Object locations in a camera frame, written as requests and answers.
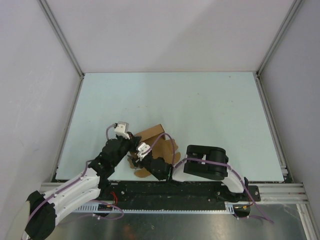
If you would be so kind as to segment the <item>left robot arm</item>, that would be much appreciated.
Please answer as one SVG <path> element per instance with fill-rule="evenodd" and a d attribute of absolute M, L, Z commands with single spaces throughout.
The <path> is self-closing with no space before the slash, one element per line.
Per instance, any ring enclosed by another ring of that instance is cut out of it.
<path fill-rule="evenodd" d="M 76 177 L 45 193 L 32 192 L 26 200 L 30 210 L 23 234 L 31 240 L 44 240 L 78 207 L 96 198 L 107 199 L 111 193 L 108 178 L 127 153 L 136 150 L 140 140 L 141 137 L 132 134 L 128 139 L 122 136 L 109 139 Z"/>

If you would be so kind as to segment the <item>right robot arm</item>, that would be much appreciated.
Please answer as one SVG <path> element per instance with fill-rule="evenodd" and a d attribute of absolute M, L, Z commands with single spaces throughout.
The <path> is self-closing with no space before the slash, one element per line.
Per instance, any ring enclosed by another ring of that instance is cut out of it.
<path fill-rule="evenodd" d="M 151 146 L 143 142 L 131 162 L 136 168 L 146 169 L 159 181 L 183 183 L 189 181 L 188 176 L 196 176 L 222 182 L 237 201 L 249 194 L 246 178 L 228 164 L 226 150 L 221 147 L 188 145 L 185 158 L 178 163 L 168 163 L 162 157 L 154 158 Z"/>

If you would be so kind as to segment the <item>brown cardboard paper box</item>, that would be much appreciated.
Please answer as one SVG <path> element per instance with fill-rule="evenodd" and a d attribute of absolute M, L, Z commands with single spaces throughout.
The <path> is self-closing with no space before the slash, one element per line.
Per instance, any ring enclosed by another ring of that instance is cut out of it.
<path fill-rule="evenodd" d="M 165 130 L 163 126 L 161 124 L 157 124 L 153 127 L 136 133 L 135 136 L 141 137 L 140 142 L 144 142 L 151 146 L 156 141 L 157 137 L 164 132 Z M 159 157 L 163 158 L 166 163 L 171 164 L 173 160 L 173 151 L 175 151 L 174 163 L 176 164 L 181 159 L 181 153 L 179 152 L 178 148 L 179 147 L 174 139 L 172 146 L 172 142 L 169 137 L 163 135 L 152 148 L 152 156 L 155 159 Z M 136 157 L 137 155 L 134 152 L 130 152 L 127 156 L 130 168 L 134 170 L 134 175 L 138 177 L 138 180 L 151 181 L 153 175 L 150 172 L 148 172 L 145 168 L 135 167 L 132 163 L 133 158 Z"/>

